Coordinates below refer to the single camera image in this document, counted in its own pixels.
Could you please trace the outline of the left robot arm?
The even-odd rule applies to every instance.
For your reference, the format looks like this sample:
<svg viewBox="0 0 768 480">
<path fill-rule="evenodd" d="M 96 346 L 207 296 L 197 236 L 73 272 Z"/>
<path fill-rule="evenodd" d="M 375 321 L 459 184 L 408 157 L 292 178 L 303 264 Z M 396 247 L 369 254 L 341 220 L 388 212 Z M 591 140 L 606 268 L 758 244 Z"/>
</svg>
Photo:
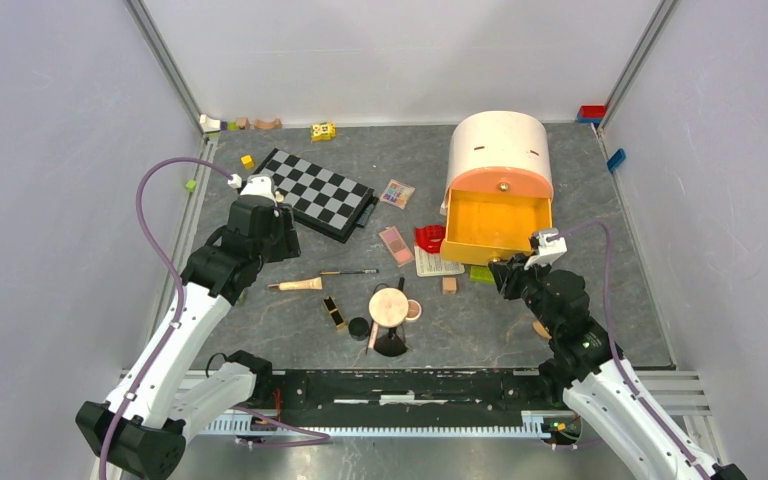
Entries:
<svg viewBox="0 0 768 480">
<path fill-rule="evenodd" d="M 250 354 L 176 395 L 209 334 L 263 266 L 300 254 L 292 209 L 273 179 L 252 175 L 232 183 L 241 192 L 226 225 L 190 255 L 176 278 L 175 303 L 137 362 L 104 401 L 87 401 L 78 411 L 100 478 L 115 466 L 140 479 L 166 479 L 189 441 L 225 410 L 241 401 L 262 407 L 273 397 L 273 379 L 253 370 Z"/>
</svg>

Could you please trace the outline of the black mascara tube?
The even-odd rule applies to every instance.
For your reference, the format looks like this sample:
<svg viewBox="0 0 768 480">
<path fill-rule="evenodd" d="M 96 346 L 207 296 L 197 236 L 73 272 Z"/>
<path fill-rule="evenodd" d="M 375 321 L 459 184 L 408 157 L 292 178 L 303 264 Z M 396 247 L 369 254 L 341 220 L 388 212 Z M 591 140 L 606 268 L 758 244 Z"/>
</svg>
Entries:
<svg viewBox="0 0 768 480">
<path fill-rule="evenodd" d="M 360 216 L 356 221 L 356 226 L 358 228 L 365 228 L 368 225 L 375 208 L 376 208 L 375 202 L 370 202 L 366 205 L 366 207 L 363 209 L 362 213 L 360 214 Z"/>
</svg>

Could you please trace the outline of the pink blush palette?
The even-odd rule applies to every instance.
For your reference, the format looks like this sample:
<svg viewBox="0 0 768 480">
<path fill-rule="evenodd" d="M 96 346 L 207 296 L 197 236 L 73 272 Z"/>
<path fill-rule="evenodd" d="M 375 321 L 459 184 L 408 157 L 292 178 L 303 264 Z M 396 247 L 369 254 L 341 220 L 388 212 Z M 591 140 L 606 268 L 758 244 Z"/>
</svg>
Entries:
<svg viewBox="0 0 768 480">
<path fill-rule="evenodd" d="M 414 261 L 412 248 L 409 247 L 403 236 L 395 226 L 386 228 L 379 233 L 379 238 L 385 244 L 388 252 L 397 262 L 399 267 Z"/>
</svg>

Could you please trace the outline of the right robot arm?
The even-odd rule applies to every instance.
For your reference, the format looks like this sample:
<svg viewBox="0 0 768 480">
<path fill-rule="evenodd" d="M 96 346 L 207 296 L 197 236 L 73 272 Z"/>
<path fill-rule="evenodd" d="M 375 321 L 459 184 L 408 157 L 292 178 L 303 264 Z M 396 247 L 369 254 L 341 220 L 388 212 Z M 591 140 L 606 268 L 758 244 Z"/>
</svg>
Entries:
<svg viewBox="0 0 768 480">
<path fill-rule="evenodd" d="M 549 335 L 552 356 L 537 392 L 551 408 L 569 407 L 638 479 L 742 479 L 735 464 L 707 453 L 670 417 L 615 342 L 612 322 L 590 312 L 584 278 L 553 268 L 567 251 L 555 228 L 537 231 L 531 251 L 488 264 L 497 291 L 521 300 Z"/>
</svg>

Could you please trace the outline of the colourful eyeshadow palette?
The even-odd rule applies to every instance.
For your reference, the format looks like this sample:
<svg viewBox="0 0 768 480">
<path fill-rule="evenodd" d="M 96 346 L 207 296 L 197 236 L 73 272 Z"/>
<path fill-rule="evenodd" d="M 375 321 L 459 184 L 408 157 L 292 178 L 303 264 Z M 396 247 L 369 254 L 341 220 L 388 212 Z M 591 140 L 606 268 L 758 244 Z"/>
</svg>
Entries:
<svg viewBox="0 0 768 480">
<path fill-rule="evenodd" d="M 391 179 L 380 195 L 380 201 L 404 210 L 415 192 L 415 188 Z"/>
</svg>

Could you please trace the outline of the round pink powder compact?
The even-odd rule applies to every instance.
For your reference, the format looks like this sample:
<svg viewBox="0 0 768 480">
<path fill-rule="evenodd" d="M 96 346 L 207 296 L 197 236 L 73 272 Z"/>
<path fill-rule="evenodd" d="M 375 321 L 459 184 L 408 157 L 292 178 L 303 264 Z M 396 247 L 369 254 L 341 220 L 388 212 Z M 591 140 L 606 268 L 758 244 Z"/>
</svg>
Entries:
<svg viewBox="0 0 768 480">
<path fill-rule="evenodd" d="M 374 323 L 384 328 L 395 328 L 404 322 L 414 322 L 422 314 L 422 307 L 416 300 L 394 287 L 375 292 L 368 303 L 368 311 Z"/>
</svg>

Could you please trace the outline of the round drawer organizer box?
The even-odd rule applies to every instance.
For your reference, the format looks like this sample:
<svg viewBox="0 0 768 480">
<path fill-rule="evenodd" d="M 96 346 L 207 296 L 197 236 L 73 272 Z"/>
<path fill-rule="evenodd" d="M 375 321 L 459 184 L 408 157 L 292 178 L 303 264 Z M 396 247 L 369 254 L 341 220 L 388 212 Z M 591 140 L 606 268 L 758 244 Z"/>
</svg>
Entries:
<svg viewBox="0 0 768 480">
<path fill-rule="evenodd" d="M 440 254 L 468 265 L 528 254 L 530 237 L 553 226 L 548 134 L 513 111 L 473 114 L 454 129 L 441 214 Z"/>
</svg>

